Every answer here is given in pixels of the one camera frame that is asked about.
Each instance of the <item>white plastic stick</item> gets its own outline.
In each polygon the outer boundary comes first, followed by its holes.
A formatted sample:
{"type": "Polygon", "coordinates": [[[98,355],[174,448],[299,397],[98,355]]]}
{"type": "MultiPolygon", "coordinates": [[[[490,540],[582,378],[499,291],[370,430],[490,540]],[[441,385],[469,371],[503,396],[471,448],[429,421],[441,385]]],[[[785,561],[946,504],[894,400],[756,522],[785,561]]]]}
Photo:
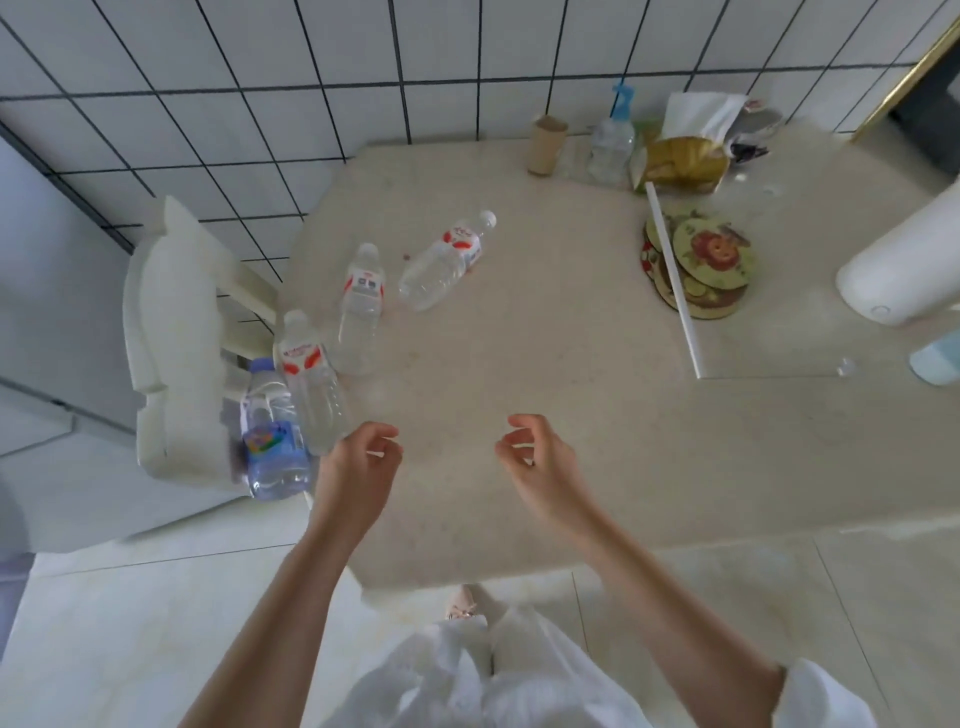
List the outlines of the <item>white plastic stick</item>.
{"type": "Polygon", "coordinates": [[[650,201],[650,214],[654,216],[654,225],[657,226],[657,235],[660,237],[660,244],[663,246],[663,259],[666,262],[666,271],[670,275],[670,285],[673,286],[673,298],[677,302],[677,311],[680,313],[680,323],[684,327],[686,347],[690,350],[693,372],[698,379],[703,379],[705,376],[700,357],[700,343],[697,341],[697,332],[693,327],[693,319],[690,318],[690,309],[686,305],[684,282],[680,278],[677,260],[673,255],[673,243],[666,230],[666,224],[663,222],[663,213],[660,211],[660,199],[657,197],[657,189],[652,182],[648,182],[646,184],[646,190],[647,200],[650,201]]]}

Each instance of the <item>plastic bottle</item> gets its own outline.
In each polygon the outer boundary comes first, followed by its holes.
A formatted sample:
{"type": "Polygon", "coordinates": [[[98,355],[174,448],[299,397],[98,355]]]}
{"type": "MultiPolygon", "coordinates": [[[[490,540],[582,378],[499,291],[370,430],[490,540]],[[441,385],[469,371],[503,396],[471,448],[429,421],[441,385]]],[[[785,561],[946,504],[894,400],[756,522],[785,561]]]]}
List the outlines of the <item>plastic bottle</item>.
{"type": "Polygon", "coordinates": [[[364,375],[374,369],[385,283],[380,252],[373,243],[364,243],[347,268],[337,343],[330,351],[333,368],[340,374],[364,375]]]}
{"type": "Polygon", "coordinates": [[[938,386],[960,380],[960,328],[910,354],[910,369],[938,386]]]}
{"type": "Polygon", "coordinates": [[[300,412],[303,437],[314,455],[326,455],[351,427],[347,404],[320,334],[299,309],[283,317],[277,358],[300,412]]]}
{"type": "Polygon", "coordinates": [[[400,299],[424,311],[442,299],[483,253],[484,236],[496,226],[488,209],[475,220],[453,224],[440,240],[407,263],[400,277],[400,299]]]}
{"type": "Polygon", "coordinates": [[[617,94],[613,112],[593,130],[590,137],[590,159],[587,172],[597,182],[617,186],[627,175],[627,164],[634,152],[636,129],[630,120],[630,102],[634,90],[628,85],[613,87],[617,94]]]}
{"type": "Polygon", "coordinates": [[[290,390],[269,356],[254,359],[250,371],[240,410],[250,494],[258,500],[279,500],[302,493],[312,480],[310,458],[290,390]]]}

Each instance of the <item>blue-labeled bottle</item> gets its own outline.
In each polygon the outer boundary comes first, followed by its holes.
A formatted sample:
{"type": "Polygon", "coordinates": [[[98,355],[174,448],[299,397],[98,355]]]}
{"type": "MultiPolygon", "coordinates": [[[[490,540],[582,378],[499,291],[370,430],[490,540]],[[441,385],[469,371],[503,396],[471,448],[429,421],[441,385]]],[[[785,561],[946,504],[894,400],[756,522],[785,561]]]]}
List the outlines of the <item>blue-labeled bottle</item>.
{"type": "Polygon", "coordinates": [[[240,408],[250,495],[280,500],[302,493],[312,470],[286,380],[269,356],[254,359],[250,373],[240,408]]]}
{"type": "Polygon", "coordinates": [[[910,369],[938,386],[960,380],[960,328],[910,354],[910,369]]]}
{"type": "Polygon", "coordinates": [[[593,130],[587,173],[601,184],[619,186],[627,179],[627,164],[634,152],[636,129],[630,120],[630,102],[634,90],[628,85],[613,87],[616,100],[613,112],[593,130]]]}

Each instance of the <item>foot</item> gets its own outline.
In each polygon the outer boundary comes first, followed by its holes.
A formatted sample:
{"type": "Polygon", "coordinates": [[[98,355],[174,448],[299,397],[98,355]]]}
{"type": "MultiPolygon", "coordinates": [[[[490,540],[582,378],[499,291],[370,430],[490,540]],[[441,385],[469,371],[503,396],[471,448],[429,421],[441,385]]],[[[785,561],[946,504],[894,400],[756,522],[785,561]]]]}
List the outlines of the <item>foot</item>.
{"type": "Polygon", "coordinates": [[[466,619],[467,617],[475,617],[476,613],[477,603],[470,589],[466,586],[457,589],[446,607],[446,618],[466,619]]]}

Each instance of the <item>white sleeve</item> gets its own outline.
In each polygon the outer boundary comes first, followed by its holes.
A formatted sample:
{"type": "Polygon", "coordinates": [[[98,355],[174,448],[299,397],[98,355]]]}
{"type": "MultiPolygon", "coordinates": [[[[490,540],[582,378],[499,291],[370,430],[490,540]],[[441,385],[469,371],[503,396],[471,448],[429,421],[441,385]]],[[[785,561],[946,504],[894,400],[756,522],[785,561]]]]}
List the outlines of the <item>white sleeve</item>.
{"type": "Polygon", "coordinates": [[[876,720],[863,699],[826,670],[798,660],[786,673],[774,728],[876,728],[876,720]]]}

